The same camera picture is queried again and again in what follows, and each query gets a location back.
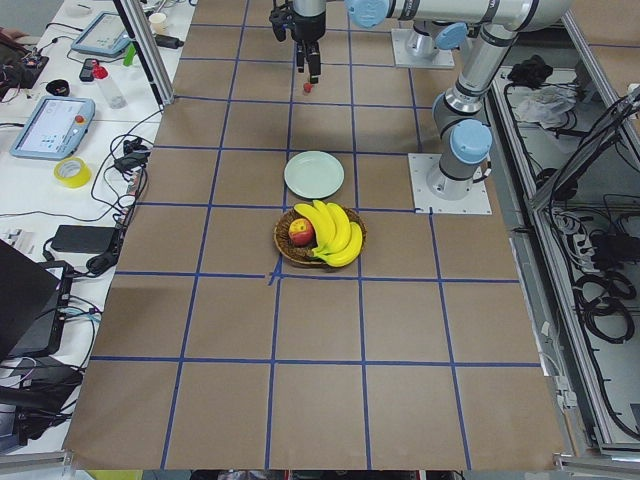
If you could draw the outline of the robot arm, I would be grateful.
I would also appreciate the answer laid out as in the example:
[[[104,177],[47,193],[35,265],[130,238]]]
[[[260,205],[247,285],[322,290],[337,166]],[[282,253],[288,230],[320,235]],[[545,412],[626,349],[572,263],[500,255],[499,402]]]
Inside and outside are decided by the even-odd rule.
[[[456,82],[433,104],[442,154],[427,182],[439,198],[464,199],[474,184],[474,174],[489,155],[493,135],[480,118],[483,99],[517,36],[502,25],[483,25]]]
[[[483,27],[457,81],[469,95],[484,91],[492,82],[513,39],[521,32],[543,29],[561,18],[570,1],[346,1],[349,19],[362,28],[373,28],[388,18],[401,21],[464,22]],[[269,15],[276,38],[290,35],[300,47],[300,71],[309,60],[310,81],[321,72],[318,41],[325,34],[324,1],[275,3]]]

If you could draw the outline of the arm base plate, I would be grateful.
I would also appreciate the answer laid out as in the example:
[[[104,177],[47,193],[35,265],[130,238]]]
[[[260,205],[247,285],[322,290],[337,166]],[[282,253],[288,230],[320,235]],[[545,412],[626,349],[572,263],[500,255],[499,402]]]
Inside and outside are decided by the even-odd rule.
[[[408,155],[414,211],[419,214],[491,215],[483,171],[476,168],[471,179],[452,180],[439,168],[440,154]]]
[[[451,70],[455,66],[450,50],[438,49],[431,36],[413,29],[392,29],[391,42],[396,67]]]

